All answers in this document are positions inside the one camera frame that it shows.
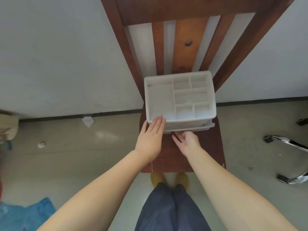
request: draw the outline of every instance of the person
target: person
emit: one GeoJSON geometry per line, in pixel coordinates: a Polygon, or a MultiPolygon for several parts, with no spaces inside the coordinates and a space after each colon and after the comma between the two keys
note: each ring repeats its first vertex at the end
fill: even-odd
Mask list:
{"type": "MultiPolygon", "coordinates": [[[[165,123],[161,115],[146,130],[145,121],[135,149],[73,196],[38,230],[108,230],[134,178],[160,153],[165,123]]],[[[172,138],[228,231],[297,230],[270,202],[212,159],[195,134],[175,133],[172,138]]],[[[166,185],[162,174],[152,173],[151,180],[155,188],[141,210],[136,231],[210,230],[186,193],[188,180],[184,173],[177,176],[174,190],[166,185]]]]}

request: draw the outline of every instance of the pants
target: pants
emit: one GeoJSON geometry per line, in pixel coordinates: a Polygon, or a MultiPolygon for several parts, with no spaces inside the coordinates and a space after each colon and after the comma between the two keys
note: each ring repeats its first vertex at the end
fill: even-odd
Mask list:
{"type": "Polygon", "coordinates": [[[160,182],[149,195],[135,231],[211,231],[182,185],[172,191],[160,182]]]}

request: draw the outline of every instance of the chair seat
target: chair seat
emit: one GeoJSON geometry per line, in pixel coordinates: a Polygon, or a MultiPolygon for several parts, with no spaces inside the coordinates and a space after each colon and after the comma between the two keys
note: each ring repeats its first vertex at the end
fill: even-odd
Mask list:
{"type": "MultiPolygon", "coordinates": [[[[145,106],[140,117],[140,129],[146,120],[145,106]]],[[[222,147],[218,118],[213,119],[215,127],[206,131],[194,132],[200,141],[201,147],[206,150],[221,166],[226,167],[224,150],[222,147]]],[[[180,152],[174,143],[171,134],[164,134],[161,152],[158,157],[149,163],[141,172],[193,172],[187,158],[180,152]]]]}

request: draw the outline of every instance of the storage box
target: storage box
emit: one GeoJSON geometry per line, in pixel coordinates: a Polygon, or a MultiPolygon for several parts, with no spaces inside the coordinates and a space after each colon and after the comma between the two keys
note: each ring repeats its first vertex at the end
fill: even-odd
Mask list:
{"type": "Polygon", "coordinates": [[[213,127],[216,101],[210,71],[151,76],[144,79],[145,107],[150,124],[160,114],[165,133],[213,127]]]}

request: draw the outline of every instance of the tile floor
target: tile floor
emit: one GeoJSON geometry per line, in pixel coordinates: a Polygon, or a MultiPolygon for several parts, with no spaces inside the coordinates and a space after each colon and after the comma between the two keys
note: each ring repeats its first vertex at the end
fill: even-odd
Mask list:
{"type": "MultiPolygon", "coordinates": [[[[300,173],[308,165],[308,154],[278,142],[266,144],[262,136],[286,135],[308,144],[308,126],[295,124],[308,117],[308,102],[218,107],[217,114],[227,169],[273,203],[300,231],[307,230],[308,182],[290,186],[276,181],[275,174],[300,173]]],[[[134,148],[139,117],[97,117],[90,128],[81,119],[21,123],[13,150],[2,149],[3,201],[30,205],[48,196],[59,208],[134,148]],[[46,147],[38,149],[41,141],[46,147]]],[[[225,230],[195,174],[188,176],[188,193],[211,229],[225,230]]],[[[174,183],[174,173],[166,177],[174,183]]],[[[151,190],[150,175],[140,173],[109,230],[133,230],[151,190]]]]}

